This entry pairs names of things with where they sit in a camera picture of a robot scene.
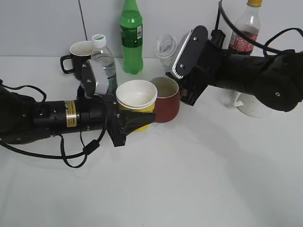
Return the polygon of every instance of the yellow label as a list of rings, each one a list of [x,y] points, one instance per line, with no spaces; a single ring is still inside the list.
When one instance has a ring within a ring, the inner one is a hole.
[[[66,126],[67,128],[77,127],[77,112],[74,101],[65,101]]]

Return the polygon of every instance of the cable connector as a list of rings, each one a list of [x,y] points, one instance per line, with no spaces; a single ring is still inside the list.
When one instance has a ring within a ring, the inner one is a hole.
[[[90,155],[95,150],[97,150],[99,147],[100,147],[100,143],[97,140],[93,140],[92,142],[90,142],[88,145],[86,145],[83,148],[83,152],[86,155]]]

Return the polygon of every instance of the brown ceramic cup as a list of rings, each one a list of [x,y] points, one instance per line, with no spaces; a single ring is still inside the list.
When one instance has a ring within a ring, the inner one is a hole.
[[[157,77],[152,79],[151,83],[158,90],[156,106],[153,111],[157,115],[155,122],[170,122],[178,115],[180,109],[179,85],[176,81],[166,77]]]

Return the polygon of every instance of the black cable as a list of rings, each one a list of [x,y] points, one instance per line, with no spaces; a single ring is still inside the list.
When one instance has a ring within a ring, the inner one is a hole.
[[[218,30],[218,29],[219,29],[220,16],[221,16],[220,9],[218,9],[216,25],[215,25],[215,27],[214,27],[215,30]]]
[[[14,151],[18,154],[22,154],[22,155],[26,155],[26,156],[39,157],[39,158],[45,158],[45,159],[57,159],[57,160],[62,160],[63,159],[62,156],[42,155],[42,154],[31,153],[31,152],[27,152],[27,151],[24,151],[24,150],[20,150],[18,148],[12,147],[11,145],[9,145],[7,143],[2,142],[1,140],[0,140],[0,145],[5,147],[6,149],[9,149],[9,150]],[[74,158],[81,157],[83,155],[85,155],[85,153],[81,152],[79,154],[66,156],[65,158],[66,159],[74,159]]]
[[[283,34],[286,33],[286,32],[292,31],[292,30],[297,31],[297,32],[300,33],[300,35],[303,37],[303,30],[302,30],[302,29],[297,28],[297,27],[292,27],[292,28],[285,29],[285,30],[283,30],[282,32],[279,32],[279,33],[276,34],[274,37],[272,37],[271,39],[269,39],[264,45],[265,45],[265,46],[268,46],[272,41],[274,41],[275,39],[277,39],[279,36],[283,35]],[[263,50],[263,54],[264,54],[265,57],[268,56],[266,50]]]
[[[82,129],[80,130],[80,140],[81,140],[81,143],[82,143],[83,147],[85,147],[83,137],[82,137]]]
[[[274,48],[270,48],[268,46],[262,45],[252,39],[250,39],[249,37],[247,37],[245,34],[243,34],[239,29],[236,28],[235,25],[233,25],[233,23],[228,19],[228,17],[226,16],[224,9],[222,7],[222,1],[219,1],[219,10],[221,12],[222,17],[224,18],[225,22],[228,24],[228,26],[239,36],[241,36],[244,40],[246,40],[247,42],[253,44],[256,47],[261,48],[262,50],[268,51],[268,52],[272,52],[272,53],[276,53],[276,54],[294,54],[293,52],[289,52],[289,51],[280,51]]]
[[[87,155],[87,154],[84,155],[84,159],[83,159],[83,161],[82,161],[79,165],[77,165],[77,166],[72,166],[72,165],[68,162],[67,156],[66,156],[66,154],[65,154],[65,149],[64,149],[64,138],[63,138],[63,135],[58,134],[57,136],[60,136],[60,137],[61,137],[60,151],[61,151],[62,160],[64,161],[64,163],[65,163],[68,167],[70,167],[70,168],[75,168],[75,169],[77,169],[77,168],[82,167],[82,166],[86,163],[88,155]]]
[[[105,132],[106,132],[106,128],[107,128],[107,121],[108,121],[108,117],[107,117],[107,109],[105,109],[105,120],[104,120],[104,124],[103,124],[103,129],[102,132],[100,134],[100,136],[98,137],[97,141],[100,143],[101,140],[103,139]]]
[[[85,27],[85,23],[84,23],[84,17],[83,17],[83,12],[82,12],[82,7],[81,7],[80,0],[78,0],[78,4],[79,4],[80,13],[81,13],[81,19],[82,19],[82,25],[83,25],[83,29],[84,29],[85,39],[88,40],[87,39],[86,27]]]
[[[10,89],[10,90],[21,90],[25,87],[29,87],[31,89],[34,89],[34,90],[40,92],[43,95],[42,103],[44,103],[46,101],[46,98],[47,98],[47,95],[43,90],[41,90],[41,89],[39,89],[35,86],[32,86],[32,85],[23,85],[23,86],[19,86],[19,87],[9,87],[9,86],[6,86],[6,85],[3,85],[3,84],[0,83],[0,86],[4,87],[6,89]]]

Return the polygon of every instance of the water bottle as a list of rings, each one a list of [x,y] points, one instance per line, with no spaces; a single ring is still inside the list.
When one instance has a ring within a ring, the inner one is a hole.
[[[115,95],[118,84],[117,84],[117,74],[116,74],[116,65],[115,59],[106,47],[107,40],[104,35],[93,35],[93,51],[91,53],[91,60],[100,63],[107,75],[109,81],[109,86],[107,94]]]
[[[137,74],[143,70],[143,20],[136,0],[125,0],[120,25],[124,71]]]

